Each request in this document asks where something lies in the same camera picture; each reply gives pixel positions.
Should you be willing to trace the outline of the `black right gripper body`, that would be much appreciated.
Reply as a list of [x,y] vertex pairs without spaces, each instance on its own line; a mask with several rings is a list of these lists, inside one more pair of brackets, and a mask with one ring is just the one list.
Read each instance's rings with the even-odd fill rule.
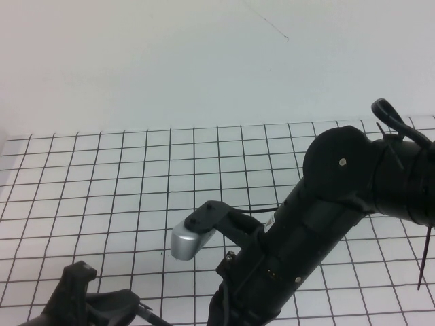
[[307,226],[259,230],[254,241],[218,269],[223,281],[209,305],[208,325],[265,325],[325,256],[324,239]]

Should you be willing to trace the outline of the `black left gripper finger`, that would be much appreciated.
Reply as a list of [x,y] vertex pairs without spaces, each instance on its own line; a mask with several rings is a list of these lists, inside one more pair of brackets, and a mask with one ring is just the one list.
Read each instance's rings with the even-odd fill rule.
[[88,321],[133,321],[139,308],[139,297],[130,289],[108,293],[88,293]]

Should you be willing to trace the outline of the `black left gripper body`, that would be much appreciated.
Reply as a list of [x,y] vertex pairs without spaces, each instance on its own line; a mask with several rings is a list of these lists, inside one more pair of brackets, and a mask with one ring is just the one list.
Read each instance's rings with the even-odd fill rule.
[[37,325],[92,325],[92,322],[89,320],[85,299],[54,298],[48,301],[39,316],[20,324],[20,326]]

